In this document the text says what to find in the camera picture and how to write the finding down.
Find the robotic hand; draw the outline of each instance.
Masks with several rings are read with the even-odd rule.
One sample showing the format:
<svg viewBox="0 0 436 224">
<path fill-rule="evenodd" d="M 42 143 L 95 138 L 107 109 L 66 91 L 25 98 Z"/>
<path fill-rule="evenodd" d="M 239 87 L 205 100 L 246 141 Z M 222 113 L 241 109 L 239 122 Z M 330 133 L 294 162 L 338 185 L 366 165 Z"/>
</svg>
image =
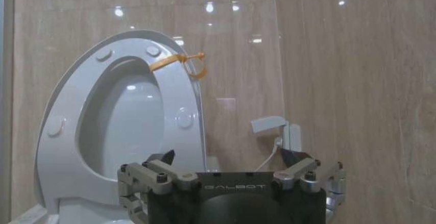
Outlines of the robotic hand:
<svg viewBox="0 0 436 224">
<path fill-rule="evenodd" d="M 306 155 L 275 172 L 181 173 L 173 156 L 117 172 L 119 204 L 134 224 L 323 224 L 345 200 L 341 163 L 321 165 Z"/>
</svg>

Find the white cable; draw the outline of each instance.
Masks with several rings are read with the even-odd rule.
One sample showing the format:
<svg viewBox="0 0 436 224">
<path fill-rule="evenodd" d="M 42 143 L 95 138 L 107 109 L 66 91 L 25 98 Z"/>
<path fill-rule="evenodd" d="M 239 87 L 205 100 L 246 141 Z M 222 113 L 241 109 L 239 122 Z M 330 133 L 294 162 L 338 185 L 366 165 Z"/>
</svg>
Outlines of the white cable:
<svg viewBox="0 0 436 224">
<path fill-rule="evenodd" d="M 274 153 L 277 152 L 277 149 L 278 149 L 278 145 L 277 145 L 277 143 L 274 143 L 273 148 L 271 148 L 271 153 L 270 153 L 269 157 L 266 158 L 265 162 L 262 162 L 261 165 L 257 167 L 254 172 L 257 172 L 265 166 L 265 164 L 269 162 L 269 160 L 271 159 Z"/>
</svg>

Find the orange zip tie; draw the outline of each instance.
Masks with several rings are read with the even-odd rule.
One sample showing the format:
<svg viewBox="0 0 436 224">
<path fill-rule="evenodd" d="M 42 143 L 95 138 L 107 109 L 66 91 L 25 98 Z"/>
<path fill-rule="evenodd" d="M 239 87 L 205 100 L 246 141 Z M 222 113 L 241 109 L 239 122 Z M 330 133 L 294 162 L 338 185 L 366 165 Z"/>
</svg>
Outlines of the orange zip tie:
<svg viewBox="0 0 436 224">
<path fill-rule="evenodd" d="M 205 65 L 202 66 L 201 71 L 197 74 L 191 74 L 187 72 L 187 69 L 185 67 L 185 62 L 190 59 L 198 59 L 201 62 L 203 59 L 203 53 L 199 52 L 198 54 L 193 55 L 193 56 L 185 56 L 185 55 L 171 55 L 170 57 L 166 57 L 163 59 L 161 59 L 159 61 L 154 62 L 153 64 L 150 64 L 149 66 L 149 70 L 153 72 L 154 70 L 162 68 L 163 66 L 166 66 L 167 64 L 179 61 L 179 63 L 182 64 L 183 70 L 186 72 L 186 74 L 194 78 L 194 79 L 201 79 L 205 75 L 206 75 L 206 68 Z"/>
</svg>

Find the metal bracket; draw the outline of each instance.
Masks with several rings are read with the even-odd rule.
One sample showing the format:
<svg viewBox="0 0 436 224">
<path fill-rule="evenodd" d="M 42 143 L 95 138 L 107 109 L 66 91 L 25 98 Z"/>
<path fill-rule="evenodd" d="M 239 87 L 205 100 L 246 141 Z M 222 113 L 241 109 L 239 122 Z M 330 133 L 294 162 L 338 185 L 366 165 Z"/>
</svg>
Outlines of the metal bracket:
<svg viewBox="0 0 436 224">
<path fill-rule="evenodd" d="M 282 190 L 289 190 L 293 188 L 293 183 L 299 179 L 301 175 L 303 175 L 309 170 L 314 170 L 315 168 L 315 160 L 311 158 L 305 158 L 287 169 L 275 171 L 273 173 L 273 180 L 279 183 Z"/>
<path fill-rule="evenodd" d="M 117 171 L 118 202 L 126 208 L 134 224 L 147 224 L 147 216 L 142 210 L 147 191 L 166 194 L 171 191 L 171 183 L 181 190 L 189 191 L 198 186 L 198 176 L 194 173 L 178 173 L 174 167 L 159 160 L 151 160 L 143 166 L 137 163 L 121 166 Z"/>
<path fill-rule="evenodd" d="M 345 201 L 346 172 L 341 163 L 321 166 L 299 178 L 301 189 L 314 193 L 323 187 L 326 191 L 326 222 L 333 219 L 337 206 Z"/>
<path fill-rule="evenodd" d="M 155 172 L 163 172 L 167 174 L 178 189 L 182 191 L 189 191 L 198 185 L 198 176 L 195 173 L 179 173 L 173 166 L 165 164 L 159 160 L 151 160 L 147 162 L 146 168 Z"/>
</svg>

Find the beige tile wall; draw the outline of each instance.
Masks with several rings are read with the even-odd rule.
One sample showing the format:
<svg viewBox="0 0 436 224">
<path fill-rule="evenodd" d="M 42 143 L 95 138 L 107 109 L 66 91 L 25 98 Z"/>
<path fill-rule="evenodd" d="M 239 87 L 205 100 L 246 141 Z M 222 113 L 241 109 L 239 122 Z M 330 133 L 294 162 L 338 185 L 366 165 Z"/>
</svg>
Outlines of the beige tile wall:
<svg viewBox="0 0 436 224">
<path fill-rule="evenodd" d="M 34 204 L 51 88 L 81 53 L 133 26 L 207 54 L 207 153 L 223 170 L 250 169 L 269 154 L 275 132 L 254 137 L 247 121 L 285 114 L 305 149 L 349 170 L 337 223 L 431 223 L 434 9 L 436 0 L 15 0 L 11 216 Z"/>
<path fill-rule="evenodd" d="M 11 217 L 34 204 L 33 155 L 55 82 L 83 51 L 130 27 L 181 36 L 187 53 L 206 53 L 209 73 L 201 90 L 207 153 L 217 156 L 222 170 L 257 167 L 271 150 L 275 131 L 254 137 L 249 120 L 283 114 L 274 0 L 14 3 Z M 115 6 L 122 17 L 113 14 Z M 279 165 L 275 159 L 270 167 Z"/>
<path fill-rule="evenodd" d="M 350 178 L 339 223 L 436 218 L 436 0 L 277 0 L 285 114 Z"/>
</svg>

